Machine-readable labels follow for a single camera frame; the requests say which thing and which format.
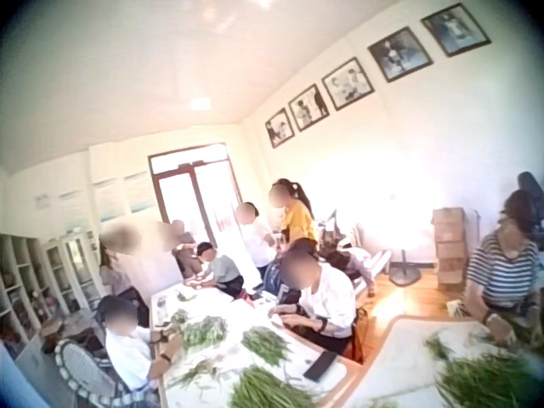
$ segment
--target white shirt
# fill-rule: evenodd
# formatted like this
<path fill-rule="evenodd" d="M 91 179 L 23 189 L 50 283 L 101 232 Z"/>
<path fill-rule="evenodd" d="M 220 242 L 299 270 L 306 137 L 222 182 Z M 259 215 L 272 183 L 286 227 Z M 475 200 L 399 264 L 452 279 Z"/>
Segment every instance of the white shirt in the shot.
<path fill-rule="evenodd" d="M 252 224 L 242 225 L 241 234 L 255 266 L 266 266 L 274 260 L 276 251 L 264 240 L 266 235 L 272 235 L 272 230 L 259 217 Z"/>
<path fill-rule="evenodd" d="M 155 381 L 149 381 L 147 374 L 151 368 L 151 332 L 137 326 L 130 336 L 117 336 L 111 331 L 105 331 L 105 349 L 111 364 L 119 377 L 131 390 L 142 388 L 149 384 L 157 388 Z"/>
<path fill-rule="evenodd" d="M 298 301 L 310 319 L 324 317 L 338 327 L 333 333 L 322 333 L 331 337 L 351 336 L 351 326 L 355 320 L 355 291 L 351 280 L 340 270 L 328 263 L 321 264 L 320 286 L 312 294 L 312 288 L 301 291 Z"/>

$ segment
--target smartphone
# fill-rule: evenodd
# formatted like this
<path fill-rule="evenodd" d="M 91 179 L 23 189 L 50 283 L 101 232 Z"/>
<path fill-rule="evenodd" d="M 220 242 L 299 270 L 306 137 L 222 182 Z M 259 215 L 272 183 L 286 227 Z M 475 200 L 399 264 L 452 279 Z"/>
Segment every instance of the smartphone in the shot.
<path fill-rule="evenodd" d="M 332 366 L 334 360 L 337 358 L 338 354 L 333 353 L 332 351 L 324 351 L 321 353 L 319 358 L 315 361 L 314 364 L 303 374 L 304 378 L 317 383 L 323 374 Z"/>

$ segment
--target wooden floor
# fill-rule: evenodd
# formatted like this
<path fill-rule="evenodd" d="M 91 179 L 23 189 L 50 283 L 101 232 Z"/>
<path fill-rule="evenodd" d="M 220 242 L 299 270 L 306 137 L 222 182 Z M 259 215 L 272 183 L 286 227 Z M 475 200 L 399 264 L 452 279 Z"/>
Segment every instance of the wooden floor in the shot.
<path fill-rule="evenodd" d="M 376 278 L 377 294 L 373 298 L 362 295 L 359 305 L 364 305 L 370 316 L 363 354 L 367 358 L 379 344 L 389 322 L 398 315 L 422 317 L 447 316 L 446 303 L 458 299 L 460 292 L 442 292 L 438 289 L 437 275 L 424 270 L 422 278 L 414 285 L 400 288 L 389 282 L 389 276 Z"/>

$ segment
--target picture frame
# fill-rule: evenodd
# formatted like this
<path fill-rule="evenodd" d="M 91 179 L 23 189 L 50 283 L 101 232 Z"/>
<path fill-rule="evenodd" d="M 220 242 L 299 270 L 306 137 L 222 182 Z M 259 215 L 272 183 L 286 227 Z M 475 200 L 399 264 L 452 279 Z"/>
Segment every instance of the picture frame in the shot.
<path fill-rule="evenodd" d="M 406 77 L 434 63 L 408 26 L 373 43 L 368 50 L 387 82 Z"/>
<path fill-rule="evenodd" d="M 374 92 L 374 87 L 357 57 L 348 59 L 321 81 L 337 111 Z"/>
<path fill-rule="evenodd" d="M 289 102 L 289 109 L 299 132 L 314 126 L 329 116 L 329 108 L 327 108 L 316 84 L 312 84 L 293 98 Z"/>
<path fill-rule="evenodd" d="M 286 108 L 278 110 L 264 124 L 269 135 L 272 149 L 283 145 L 287 140 L 294 138 L 295 132 L 292 130 L 291 119 L 287 115 Z"/>
<path fill-rule="evenodd" d="M 484 29 L 461 3 L 428 15 L 421 22 L 448 58 L 491 44 Z"/>

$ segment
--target wicker chair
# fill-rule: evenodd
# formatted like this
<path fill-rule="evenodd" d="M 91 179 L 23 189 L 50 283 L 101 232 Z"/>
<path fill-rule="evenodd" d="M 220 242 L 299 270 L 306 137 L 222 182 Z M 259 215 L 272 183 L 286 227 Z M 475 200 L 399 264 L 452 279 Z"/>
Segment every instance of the wicker chair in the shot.
<path fill-rule="evenodd" d="M 145 388 L 129 391 L 121 380 L 105 371 L 112 368 L 108 359 L 96 359 L 72 340 L 62 340 L 55 349 L 55 360 L 68 386 L 76 393 L 78 402 L 92 406 L 154 408 L 160 406 L 158 396 Z"/>

